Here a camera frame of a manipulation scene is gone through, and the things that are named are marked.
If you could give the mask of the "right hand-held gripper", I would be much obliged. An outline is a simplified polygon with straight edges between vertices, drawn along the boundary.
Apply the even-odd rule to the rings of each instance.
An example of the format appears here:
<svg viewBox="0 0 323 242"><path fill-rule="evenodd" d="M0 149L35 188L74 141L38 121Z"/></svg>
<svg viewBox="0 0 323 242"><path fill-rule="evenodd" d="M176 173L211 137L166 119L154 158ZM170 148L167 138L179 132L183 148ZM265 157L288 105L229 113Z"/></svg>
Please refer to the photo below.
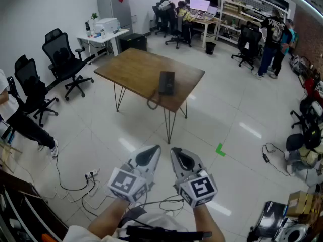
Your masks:
<svg viewBox="0 0 323 242"><path fill-rule="evenodd" d="M189 150L174 147L171 149L171 160L176 176L174 188L191 208L213 200L218 189L212 174L202 169L203 163L198 155ZM184 175L186 171L196 172Z"/></svg>

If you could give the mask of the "person's left forearm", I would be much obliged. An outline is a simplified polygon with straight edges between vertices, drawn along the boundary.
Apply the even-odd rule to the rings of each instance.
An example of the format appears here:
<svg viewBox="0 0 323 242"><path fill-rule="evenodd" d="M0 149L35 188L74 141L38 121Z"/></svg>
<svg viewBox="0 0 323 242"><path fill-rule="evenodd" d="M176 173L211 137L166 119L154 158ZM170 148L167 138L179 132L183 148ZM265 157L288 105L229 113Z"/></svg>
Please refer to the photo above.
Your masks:
<svg viewBox="0 0 323 242"><path fill-rule="evenodd" d="M130 203L126 200L116 198L114 201L96 217L87 230L100 239L112 236L117 230L122 217Z"/></svg>

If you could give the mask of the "person's grey trousers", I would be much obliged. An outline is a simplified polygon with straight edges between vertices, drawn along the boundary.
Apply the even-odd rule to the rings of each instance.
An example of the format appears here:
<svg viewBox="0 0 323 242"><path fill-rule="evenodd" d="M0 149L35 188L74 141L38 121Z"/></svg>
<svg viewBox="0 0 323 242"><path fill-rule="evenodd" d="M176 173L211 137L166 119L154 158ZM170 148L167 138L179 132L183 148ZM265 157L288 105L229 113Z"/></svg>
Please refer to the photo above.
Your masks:
<svg viewBox="0 0 323 242"><path fill-rule="evenodd" d="M133 219L135 220L145 213L146 211L143 209L143 207L140 206L130 209L123 215L121 221L119 222L118 228L122 228L122 226L124 226L128 221Z"/></svg>

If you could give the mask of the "wooden table with metal legs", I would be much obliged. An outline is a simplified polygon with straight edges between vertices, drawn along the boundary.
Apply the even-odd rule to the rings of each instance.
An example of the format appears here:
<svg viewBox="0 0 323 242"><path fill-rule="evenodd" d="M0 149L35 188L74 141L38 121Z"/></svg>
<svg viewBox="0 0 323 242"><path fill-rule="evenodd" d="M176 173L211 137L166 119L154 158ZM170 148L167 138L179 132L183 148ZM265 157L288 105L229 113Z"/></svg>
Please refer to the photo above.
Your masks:
<svg viewBox="0 0 323 242"><path fill-rule="evenodd" d="M164 111L168 144L171 142L175 123L170 114L181 111L187 116L187 109L181 107L187 105L188 96L205 74L204 70L134 48L119 54L94 72L111 81L114 86L121 87L120 94L114 96L116 110L119 110L127 90L145 98L147 102L161 106ZM158 91L163 72L168 72L173 78L171 95L160 94Z"/></svg>

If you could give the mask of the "black flat box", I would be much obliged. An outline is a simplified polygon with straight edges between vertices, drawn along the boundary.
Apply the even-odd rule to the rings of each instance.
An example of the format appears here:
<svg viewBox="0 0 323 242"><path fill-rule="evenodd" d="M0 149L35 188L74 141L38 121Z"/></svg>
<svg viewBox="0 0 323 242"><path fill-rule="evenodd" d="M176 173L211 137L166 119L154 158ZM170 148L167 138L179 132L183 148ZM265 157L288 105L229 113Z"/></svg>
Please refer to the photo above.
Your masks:
<svg viewBox="0 0 323 242"><path fill-rule="evenodd" d="M267 201L257 225L255 235L258 237L275 238L285 219L288 206L273 201Z"/></svg>

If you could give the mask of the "brown cardboard box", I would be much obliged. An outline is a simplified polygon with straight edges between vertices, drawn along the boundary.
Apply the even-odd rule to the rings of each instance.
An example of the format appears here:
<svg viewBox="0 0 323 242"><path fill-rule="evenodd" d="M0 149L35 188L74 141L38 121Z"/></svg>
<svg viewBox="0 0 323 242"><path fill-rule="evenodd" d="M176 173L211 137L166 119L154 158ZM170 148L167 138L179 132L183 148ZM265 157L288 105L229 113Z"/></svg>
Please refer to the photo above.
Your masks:
<svg viewBox="0 0 323 242"><path fill-rule="evenodd" d="M304 191L291 193L288 199L288 217L298 217L299 215L308 215L310 213L313 201L313 194Z"/></svg>

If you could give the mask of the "black mesh office chair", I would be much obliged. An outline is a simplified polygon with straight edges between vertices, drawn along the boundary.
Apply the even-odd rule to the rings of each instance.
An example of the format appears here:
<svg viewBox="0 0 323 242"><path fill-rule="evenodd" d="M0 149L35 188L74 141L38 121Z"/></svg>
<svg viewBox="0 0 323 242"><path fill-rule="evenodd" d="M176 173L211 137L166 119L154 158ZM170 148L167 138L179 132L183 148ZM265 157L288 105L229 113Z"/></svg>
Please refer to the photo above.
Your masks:
<svg viewBox="0 0 323 242"><path fill-rule="evenodd" d="M155 22L158 29L155 35L163 33L163 37L165 38L169 29L169 14L166 10L159 9L158 6L153 6L152 9L156 16Z"/></svg>
<svg viewBox="0 0 323 242"><path fill-rule="evenodd" d="M177 19L177 21L176 21L176 24L175 24L175 29L173 31L172 37L171 37L170 40L165 42L165 45L168 45L169 43L174 42L176 44L176 49L179 49L179 43L187 44L188 46L189 46L189 44L186 43L185 41L183 41L183 37L182 37L182 34L181 34L181 28L178 26L179 22L178 22L177 16L176 16L176 19Z"/></svg>
<svg viewBox="0 0 323 242"><path fill-rule="evenodd" d="M81 56L85 48L75 50L79 56L76 58L70 48L67 33L56 28L45 35L45 44L42 46L42 50L50 59L51 64L48 68L59 83L72 79L72 82L65 85L67 89L65 99L69 100L69 94L74 88L79 89L81 96L85 97L80 84L87 81L94 82L93 78L83 78L81 75L76 76L86 65L86 61Z"/></svg>
<svg viewBox="0 0 323 242"><path fill-rule="evenodd" d="M38 124L43 127L42 118L44 112L51 112L55 116L59 115L58 112L49 108L53 102L58 102L59 99L57 97L51 100L46 99L48 91L45 83L40 80L34 59L28 59L23 55L17 59L14 68L15 78L20 83L26 96L26 101L23 102L19 97L18 92L14 91L14 97L18 101L19 108L26 115L33 113L33 117L38 119Z"/></svg>
<svg viewBox="0 0 323 242"><path fill-rule="evenodd" d="M240 58L238 66L241 67L243 62L250 65L251 70L254 70L254 60L259 54L260 48L259 43L262 39L262 33L260 28L251 23L247 22L246 25L241 25L240 36L238 38L238 49L239 54L231 55L231 59Z"/></svg>

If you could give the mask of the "dark wooden cabinet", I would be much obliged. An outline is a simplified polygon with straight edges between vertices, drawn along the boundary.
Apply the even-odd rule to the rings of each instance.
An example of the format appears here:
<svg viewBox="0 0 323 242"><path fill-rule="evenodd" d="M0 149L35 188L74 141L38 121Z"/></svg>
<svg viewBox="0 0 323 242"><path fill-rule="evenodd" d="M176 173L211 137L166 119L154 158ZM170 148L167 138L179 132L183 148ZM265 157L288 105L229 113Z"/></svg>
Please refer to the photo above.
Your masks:
<svg viewBox="0 0 323 242"><path fill-rule="evenodd" d="M1 241L63 242L67 231L32 183L0 170Z"/></svg>

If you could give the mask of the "white printer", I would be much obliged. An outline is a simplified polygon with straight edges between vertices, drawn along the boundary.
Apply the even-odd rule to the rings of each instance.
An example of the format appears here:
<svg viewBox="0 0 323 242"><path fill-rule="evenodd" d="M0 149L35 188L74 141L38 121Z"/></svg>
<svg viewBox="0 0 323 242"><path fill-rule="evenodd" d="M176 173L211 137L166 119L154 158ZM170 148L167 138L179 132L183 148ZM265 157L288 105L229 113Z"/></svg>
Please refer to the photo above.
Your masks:
<svg viewBox="0 0 323 242"><path fill-rule="evenodd" d="M106 33L113 33L118 29L118 20L117 18L104 18L95 22L94 32L96 34L104 30Z"/></svg>

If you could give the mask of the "patterned bag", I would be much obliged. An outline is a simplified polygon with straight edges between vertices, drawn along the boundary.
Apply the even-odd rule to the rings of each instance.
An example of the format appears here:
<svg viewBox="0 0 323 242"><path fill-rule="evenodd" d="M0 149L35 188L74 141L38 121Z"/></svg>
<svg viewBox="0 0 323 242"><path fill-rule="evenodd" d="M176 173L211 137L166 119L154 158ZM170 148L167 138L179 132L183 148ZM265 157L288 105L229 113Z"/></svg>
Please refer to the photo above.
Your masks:
<svg viewBox="0 0 323 242"><path fill-rule="evenodd" d="M307 70L308 70L308 67L310 64L311 64L311 62L305 56L298 56L297 55L297 56L293 57L293 59L291 59L291 61L290 61L290 66L291 66L292 71L298 76L299 75L306 76Z"/></svg>

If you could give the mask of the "grey refrigerator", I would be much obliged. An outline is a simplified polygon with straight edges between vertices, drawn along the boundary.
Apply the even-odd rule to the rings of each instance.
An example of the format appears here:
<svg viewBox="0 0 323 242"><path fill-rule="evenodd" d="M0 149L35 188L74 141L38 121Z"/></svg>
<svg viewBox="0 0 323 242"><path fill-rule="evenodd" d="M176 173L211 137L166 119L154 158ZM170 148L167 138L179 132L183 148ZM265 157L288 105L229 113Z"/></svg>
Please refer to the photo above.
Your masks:
<svg viewBox="0 0 323 242"><path fill-rule="evenodd" d="M122 29L130 29L130 34L133 33L129 0L122 3L119 0L97 0L97 7L101 19L117 18Z"/></svg>

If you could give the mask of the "open silver laptop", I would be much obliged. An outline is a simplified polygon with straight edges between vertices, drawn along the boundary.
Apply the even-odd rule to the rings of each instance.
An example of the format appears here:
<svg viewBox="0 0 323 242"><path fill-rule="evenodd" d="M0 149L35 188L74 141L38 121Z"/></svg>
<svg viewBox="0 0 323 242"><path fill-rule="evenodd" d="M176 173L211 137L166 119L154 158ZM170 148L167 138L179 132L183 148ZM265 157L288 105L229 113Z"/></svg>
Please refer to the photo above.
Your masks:
<svg viewBox="0 0 323 242"><path fill-rule="evenodd" d="M208 6L207 11L205 12L205 20L211 21L217 14L218 7Z"/></svg>

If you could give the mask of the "ceiling tube light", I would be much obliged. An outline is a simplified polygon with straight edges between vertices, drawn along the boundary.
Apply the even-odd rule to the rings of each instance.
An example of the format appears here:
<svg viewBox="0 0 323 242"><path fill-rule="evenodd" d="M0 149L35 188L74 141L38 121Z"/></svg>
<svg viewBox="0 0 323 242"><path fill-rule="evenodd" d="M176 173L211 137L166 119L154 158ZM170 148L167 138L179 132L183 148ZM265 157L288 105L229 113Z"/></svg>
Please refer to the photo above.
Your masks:
<svg viewBox="0 0 323 242"><path fill-rule="evenodd" d="M308 0L300 0L303 3L305 3L307 6L309 6L312 10L315 11L316 14L318 14L320 17L323 18L323 12L321 12L316 6L314 6L313 3L309 2Z"/></svg>

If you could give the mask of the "black chest mount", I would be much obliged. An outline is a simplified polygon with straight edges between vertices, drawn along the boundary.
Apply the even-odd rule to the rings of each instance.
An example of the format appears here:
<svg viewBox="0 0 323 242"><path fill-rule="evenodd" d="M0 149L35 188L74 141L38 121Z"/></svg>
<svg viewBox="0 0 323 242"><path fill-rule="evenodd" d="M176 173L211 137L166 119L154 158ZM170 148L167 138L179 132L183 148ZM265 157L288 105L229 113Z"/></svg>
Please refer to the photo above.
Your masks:
<svg viewBox="0 0 323 242"><path fill-rule="evenodd" d="M161 227L128 226L127 242L195 242L212 237L212 232L179 232L166 230Z"/></svg>

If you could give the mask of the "light wooden frame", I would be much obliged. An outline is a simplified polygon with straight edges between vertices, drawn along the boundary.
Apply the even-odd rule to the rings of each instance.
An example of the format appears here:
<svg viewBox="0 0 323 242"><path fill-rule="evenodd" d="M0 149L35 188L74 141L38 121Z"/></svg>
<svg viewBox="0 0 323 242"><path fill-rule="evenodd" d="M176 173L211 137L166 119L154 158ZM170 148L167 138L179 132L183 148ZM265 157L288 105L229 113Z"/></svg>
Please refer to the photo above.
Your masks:
<svg viewBox="0 0 323 242"><path fill-rule="evenodd" d="M0 139L0 167L3 171L14 174L18 166L17 160L21 155L22 151Z"/></svg>

